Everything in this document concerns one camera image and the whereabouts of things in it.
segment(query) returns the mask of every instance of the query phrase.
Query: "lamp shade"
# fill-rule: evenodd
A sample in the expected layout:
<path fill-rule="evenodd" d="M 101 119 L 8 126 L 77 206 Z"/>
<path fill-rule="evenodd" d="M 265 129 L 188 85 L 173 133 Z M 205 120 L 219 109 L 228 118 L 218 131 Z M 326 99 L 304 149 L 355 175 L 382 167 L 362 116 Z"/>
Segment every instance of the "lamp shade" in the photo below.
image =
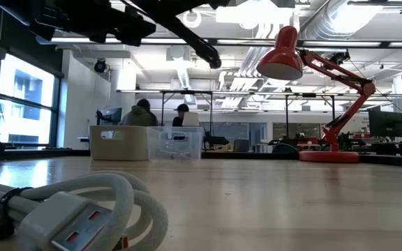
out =
<path fill-rule="evenodd" d="M 260 60 L 257 71 L 272 79 L 296 80 L 301 78 L 303 75 L 302 62 L 295 54 L 296 45 L 296 28 L 283 27 L 278 33 L 276 48 Z"/>

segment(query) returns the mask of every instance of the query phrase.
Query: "white power strip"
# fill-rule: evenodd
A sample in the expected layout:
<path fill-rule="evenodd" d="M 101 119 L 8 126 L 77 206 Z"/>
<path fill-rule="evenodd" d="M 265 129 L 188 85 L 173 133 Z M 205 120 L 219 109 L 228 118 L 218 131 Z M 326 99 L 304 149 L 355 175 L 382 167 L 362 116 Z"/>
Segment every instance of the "white power strip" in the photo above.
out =
<path fill-rule="evenodd" d="M 0 198 L 12 189 L 0 185 Z M 113 210 L 99 206 L 98 201 L 115 201 Z M 134 204 L 141 207 L 141 214 L 126 228 Z M 163 206 L 141 180 L 123 172 L 95 172 L 24 190 L 10 199 L 8 207 L 19 236 L 19 250 L 120 250 L 127 239 L 137 238 L 153 222 L 149 233 L 127 248 L 152 251 L 168 230 Z"/>

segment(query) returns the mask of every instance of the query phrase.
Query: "lamp arm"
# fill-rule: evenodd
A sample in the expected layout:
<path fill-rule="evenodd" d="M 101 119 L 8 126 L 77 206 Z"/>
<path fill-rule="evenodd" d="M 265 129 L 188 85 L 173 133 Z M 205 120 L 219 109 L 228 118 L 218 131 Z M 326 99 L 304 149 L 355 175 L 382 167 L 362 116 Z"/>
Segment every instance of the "lamp arm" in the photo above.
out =
<path fill-rule="evenodd" d="M 360 94 L 360 97 L 358 97 L 358 99 L 353 103 L 353 105 L 351 105 L 347 109 L 347 111 L 345 111 L 344 114 L 340 115 L 339 117 L 335 118 L 332 122 L 322 127 L 322 130 L 324 132 L 322 140 L 325 143 L 329 143 L 331 145 L 331 151 L 339 151 L 339 145 L 337 142 L 339 132 L 353 117 L 353 115 L 357 113 L 357 111 L 359 110 L 359 108 L 362 107 L 364 102 L 366 102 L 366 100 L 372 94 L 375 93 L 375 84 L 371 80 L 360 77 L 338 66 L 337 64 L 322 58 L 321 56 L 317 55 L 314 52 L 310 52 L 308 50 L 299 50 L 298 52 L 305 66 L 308 66 L 309 68 L 312 68 L 318 71 L 319 73 L 322 73 L 330 77 L 332 80 L 338 81 L 346 86 L 349 86 L 350 88 L 357 90 L 358 93 Z M 327 66 L 332 70 L 336 70 L 340 73 L 343 73 L 343 75 L 336 75 L 331 71 L 314 64 L 314 61 L 318 61 L 323 66 Z"/>

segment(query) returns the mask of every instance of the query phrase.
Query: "white storage box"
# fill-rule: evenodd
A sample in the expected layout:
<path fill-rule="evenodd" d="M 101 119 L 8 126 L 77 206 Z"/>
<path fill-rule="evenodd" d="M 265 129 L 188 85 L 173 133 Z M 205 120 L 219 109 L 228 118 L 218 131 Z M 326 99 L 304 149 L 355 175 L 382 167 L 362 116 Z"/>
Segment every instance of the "white storage box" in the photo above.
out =
<path fill-rule="evenodd" d="M 150 160 L 199 160 L 203 128 L 148 127 L 148 157 Z"/>
<path fill-rule="evenodd" d="M 89 127 L 93 160 L 147 160 L 147 129 L 143 126 Z"/>

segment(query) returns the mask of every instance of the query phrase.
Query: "person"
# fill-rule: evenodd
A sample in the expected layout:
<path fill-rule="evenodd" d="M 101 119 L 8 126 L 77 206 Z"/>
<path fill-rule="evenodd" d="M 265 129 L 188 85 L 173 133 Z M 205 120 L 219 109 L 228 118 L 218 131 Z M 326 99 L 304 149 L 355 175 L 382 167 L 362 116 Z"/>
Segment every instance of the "person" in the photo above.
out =
<path fill-rule="evenodd" d="M 182 121 L 184 120 L 184 114 L 188 112 L 188 106 L 186 104 L 180 104 L 177 108 L 178 117 L 173 119 L 172 126 L 182 126 Z"/>
<path fill-rule="evenodd" d="M 119 126 L 158 126 L 158 119 L 150 111 L 150 102 L 141 99 L 119 122 Z"/>

